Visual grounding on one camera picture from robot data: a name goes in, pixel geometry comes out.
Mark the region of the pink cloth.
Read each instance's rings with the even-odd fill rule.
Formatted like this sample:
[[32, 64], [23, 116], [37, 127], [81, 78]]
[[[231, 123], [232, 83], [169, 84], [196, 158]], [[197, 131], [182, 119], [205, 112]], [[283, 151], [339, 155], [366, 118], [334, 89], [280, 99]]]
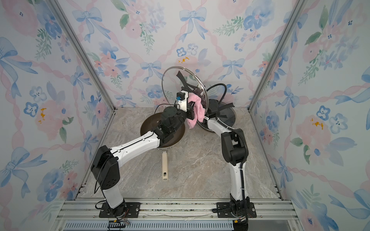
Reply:
[[193, 107], [194, 118], [193, 119], [187, 118], [187, 124], [189, 128], [193, 129], [197, 122], [200, 122], [200, 123], [203, 122], [204, 117], [205, 117], [205, 108], [202, 106], [201, 98], [194, 93], [190, 92], [188, 94], [188, 102], [194, 103], [194, 107]]

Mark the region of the glass pot lid black handle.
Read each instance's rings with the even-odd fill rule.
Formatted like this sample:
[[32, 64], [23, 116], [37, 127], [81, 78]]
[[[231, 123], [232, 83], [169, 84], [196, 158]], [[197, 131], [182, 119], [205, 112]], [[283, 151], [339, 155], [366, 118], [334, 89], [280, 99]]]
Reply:
[[175, 104], [176, 95], [184, 90], [194, 93], [201, 99], [201, 105], [208, 110], [209, 98], [206, 87], [196, 74], [182, 66], [172, 66], [166, 69], [162, 76], [162, 91], [169, 104]]

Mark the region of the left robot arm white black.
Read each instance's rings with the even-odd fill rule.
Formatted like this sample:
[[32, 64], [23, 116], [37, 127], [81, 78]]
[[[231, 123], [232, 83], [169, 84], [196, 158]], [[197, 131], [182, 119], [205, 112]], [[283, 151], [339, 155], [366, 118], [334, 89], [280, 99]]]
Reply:
[[191, 103], [176, 102], [161, 113], [155, 127], [128, 143], [108, 148], [101, 146], [93, 159], [91, 172], [95, 178], [95, 188], [100, 189], [105, 198], [106, 212], [122, 218], [128, 208], [118, 187], [119, 169], [133, 158], [156, 148], [163, 148], [173, 140], [180, 129], [185, 127], [188, 117], [193, 116]]

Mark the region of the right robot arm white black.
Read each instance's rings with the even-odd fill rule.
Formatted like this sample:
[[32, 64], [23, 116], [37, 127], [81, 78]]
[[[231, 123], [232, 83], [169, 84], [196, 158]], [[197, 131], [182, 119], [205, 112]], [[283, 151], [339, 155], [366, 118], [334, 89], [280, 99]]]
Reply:
[[222, 155], [228, 163], [231, 176], [230, 211], [235, 217], [247, 217], [249, 198], [245, 189], [244, 167], [249, 155], [248, 147], [241, 129], [234, 129], [224, 123], [218, 113], [233, 104], [221, 105], [216, 99], [209, 100], [205, 121], [207, 127], [221, 139]]

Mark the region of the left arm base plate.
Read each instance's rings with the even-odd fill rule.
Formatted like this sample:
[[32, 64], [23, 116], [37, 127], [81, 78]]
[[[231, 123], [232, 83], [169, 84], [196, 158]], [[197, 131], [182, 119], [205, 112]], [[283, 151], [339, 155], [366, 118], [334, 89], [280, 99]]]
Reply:
[[99, 218], [138, 218], [141, 203], [122, 202], [116, 208], [111, 208], [107, 202], [100, 208]]

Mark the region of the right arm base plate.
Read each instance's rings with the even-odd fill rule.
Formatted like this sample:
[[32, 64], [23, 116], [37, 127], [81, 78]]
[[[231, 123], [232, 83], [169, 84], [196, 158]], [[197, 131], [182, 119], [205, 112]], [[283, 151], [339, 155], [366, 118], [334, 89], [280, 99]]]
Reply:
[[244, 208], [244, 205], [241, 206], [241, 203], [236, 205], [231, 202], [218, 202], [216, 203], [216, 208], [212, 209], [213, 213], [216, 213], [218, 218], [256, 218], [256, 209], [252, 202], [247, 203], [247, 208]]

